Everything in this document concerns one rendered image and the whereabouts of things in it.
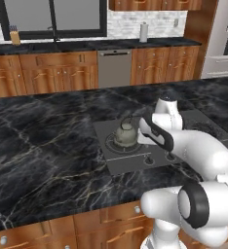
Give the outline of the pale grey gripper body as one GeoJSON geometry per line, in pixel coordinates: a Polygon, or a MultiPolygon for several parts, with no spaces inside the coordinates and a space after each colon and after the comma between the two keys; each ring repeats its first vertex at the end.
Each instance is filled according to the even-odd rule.
{"type": "Polygon", "coordinates": [[[137,142],[139,144],[156,145],[160,140],[161,136],[152,135],[153,139],[144,136],[140,131],[137,133],[137,142]]]}

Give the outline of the grey-green kettle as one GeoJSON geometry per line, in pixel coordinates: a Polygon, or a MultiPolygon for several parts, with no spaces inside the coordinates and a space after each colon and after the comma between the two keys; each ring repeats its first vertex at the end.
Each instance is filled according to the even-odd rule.
{"type": "Polygon", "coordinates": [[[119,127],[114,132],[114,143],[123,148],[134,146],[137,141],[137,131],[132,125],[132,117],[128,116],[129,121],[123,118],[119,127]]]}

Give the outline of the dark grey hob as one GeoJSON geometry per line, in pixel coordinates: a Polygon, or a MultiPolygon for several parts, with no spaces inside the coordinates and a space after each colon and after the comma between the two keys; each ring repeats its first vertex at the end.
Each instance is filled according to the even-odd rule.
{"type": "MultiPolygon", "coordinates": [[[[193,109],[181,111],[180,115],[185,121],[186,129],[194,129],[206,132],[218,139],[228,149],[228,132],[208,118],[203,112],[193,109]]],[[[114,132],[121,120],[95,122],[95,133],[111,175],[119,175],[135,172],[147,168],[166,166],[181,163],[181,159],[175,157],[175,161],[166,159],[167,151],[157,145],[135,144],[129,148],[122,148],[114,143],[114,132]],[[154,163],[148,165],[144,162],[149,156],[154,163]]]]}

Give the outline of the short wooden base cupboard run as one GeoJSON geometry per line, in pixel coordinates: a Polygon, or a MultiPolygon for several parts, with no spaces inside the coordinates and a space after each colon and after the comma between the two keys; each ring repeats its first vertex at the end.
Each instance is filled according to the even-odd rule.
{"type": "Polygon", "coordinates": [[[192,80],[199,46],[132,49],[131,85],[192,80]]]}

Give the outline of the small wooden drawer front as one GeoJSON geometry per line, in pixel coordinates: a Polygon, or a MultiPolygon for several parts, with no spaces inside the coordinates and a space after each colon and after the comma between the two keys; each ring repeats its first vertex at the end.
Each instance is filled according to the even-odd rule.
{"type": "Polygon", "coordinates": [[[102,208],[99,211],[100,222],[102,224],[114,224],[118,222],[132,222],[144,218],[145,215],[141,211],[141,208],[139,214],[135,213],[135,206],[140,207],[139,200],[102,208]]]}

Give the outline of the grey dishwasher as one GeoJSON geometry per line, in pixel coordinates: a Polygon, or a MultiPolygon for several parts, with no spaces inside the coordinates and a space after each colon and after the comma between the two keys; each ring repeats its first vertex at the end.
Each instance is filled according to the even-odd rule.
{"type": "Polygon", "coordinates": [[[132,70],[131,50],[98,51],[98,87],[115,88],[130,84],[132,70]]]}

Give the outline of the white paper towel roll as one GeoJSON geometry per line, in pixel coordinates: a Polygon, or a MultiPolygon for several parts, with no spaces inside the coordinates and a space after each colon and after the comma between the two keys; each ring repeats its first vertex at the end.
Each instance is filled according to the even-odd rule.
{"type": "Polygon", "coordinates": [[[148,35],[148,24],[146,22],[143,22],[140,25],[139,42],[146,43],[147,35],[148,35]]]}

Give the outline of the wooden cupboard door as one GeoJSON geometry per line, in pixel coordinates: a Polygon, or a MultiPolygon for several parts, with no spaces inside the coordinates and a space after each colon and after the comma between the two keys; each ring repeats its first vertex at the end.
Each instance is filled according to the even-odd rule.
{"type": "Polygon", "coordinates": [[[112,227],[101,231],[94,231],[77,236],[77,249],[140,249],[142,241],[152,231],[153,222],[151,219],[142,219],[141,221],[132,222],[118,227],[112,227]],[[107,244],[107,240],[113,238],[119,233],[133,229],[136,227],[144,227],[140,240],[137,244],[120,242],[107,244]]]}

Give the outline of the tall wooden side panel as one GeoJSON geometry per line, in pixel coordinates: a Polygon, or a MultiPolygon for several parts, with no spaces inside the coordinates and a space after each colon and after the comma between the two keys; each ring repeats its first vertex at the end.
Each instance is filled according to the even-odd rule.
{"type": "Polygon", "coordinates": [[[194,80],[200,79],[202,75],[217,4],[218,0],[202,0],[199,11],[189,11],[187,14],[184,37],[201,43],[193,75],[194,80]]]}

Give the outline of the long wooden base cupboard run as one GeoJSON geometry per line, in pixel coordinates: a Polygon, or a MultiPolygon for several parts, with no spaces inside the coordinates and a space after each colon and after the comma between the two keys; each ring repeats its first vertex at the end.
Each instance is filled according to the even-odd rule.
{"type": "Polygon", "coordinates": [[[97,88],[95,51],[0,55],[0,97],[97,88]]]}

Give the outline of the white fridge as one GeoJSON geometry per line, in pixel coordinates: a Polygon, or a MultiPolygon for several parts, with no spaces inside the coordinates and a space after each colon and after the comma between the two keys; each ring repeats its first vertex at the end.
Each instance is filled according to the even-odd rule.
{"type": "Polygon", "coordinates": [[[218,0],[202,79],[228,77],[228,0],[218,0]]]}

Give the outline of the dark sink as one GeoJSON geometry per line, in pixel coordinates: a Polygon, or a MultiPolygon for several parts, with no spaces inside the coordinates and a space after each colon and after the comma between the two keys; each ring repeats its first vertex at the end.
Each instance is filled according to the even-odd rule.
{"type": "Polygon", "coordinates": [[[31,53],[65,53],[74,51],[89,51],[87,43],[67,42],[67,43],[37,43],[29,46],[31,53]]]}

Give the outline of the wide wooden drawer front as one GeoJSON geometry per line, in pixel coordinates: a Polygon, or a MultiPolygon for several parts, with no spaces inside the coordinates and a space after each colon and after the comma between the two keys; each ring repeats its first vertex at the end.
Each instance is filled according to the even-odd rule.
{"type": "Polygon", "coordinates": [[[7,244],[0,249],[77,249],[72,216],[0,231],[7,244]]]}

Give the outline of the black framed window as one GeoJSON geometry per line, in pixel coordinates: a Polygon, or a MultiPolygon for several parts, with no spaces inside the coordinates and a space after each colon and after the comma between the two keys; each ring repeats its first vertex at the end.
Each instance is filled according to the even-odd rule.
{"type": "Polygon", "coordinates": [[[5,41],[15,27],[22,40],[107,36],[107,0],[0,0],[5,41]]]}

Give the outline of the wooden knife block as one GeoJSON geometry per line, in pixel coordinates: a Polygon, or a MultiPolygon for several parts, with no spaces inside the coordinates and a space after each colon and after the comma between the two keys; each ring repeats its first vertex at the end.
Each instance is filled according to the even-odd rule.
{"type": "Polygon", "coordinates": [[[19,32],[18,32],[17,27],[15,25],[10,25],[9,29],[10,29],[10,37],[11,37],[12,43],[15,46],[19,46],[20,38],[19,38],[19,32]]]}

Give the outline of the wooden wall cupboards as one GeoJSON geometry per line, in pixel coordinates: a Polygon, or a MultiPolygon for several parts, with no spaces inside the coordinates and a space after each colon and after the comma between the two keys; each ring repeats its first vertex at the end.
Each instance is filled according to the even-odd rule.
{"type": "Polygon", "coordinates": [[[198,11],[202,0],[109,0],[111,11],[198,11]]]}

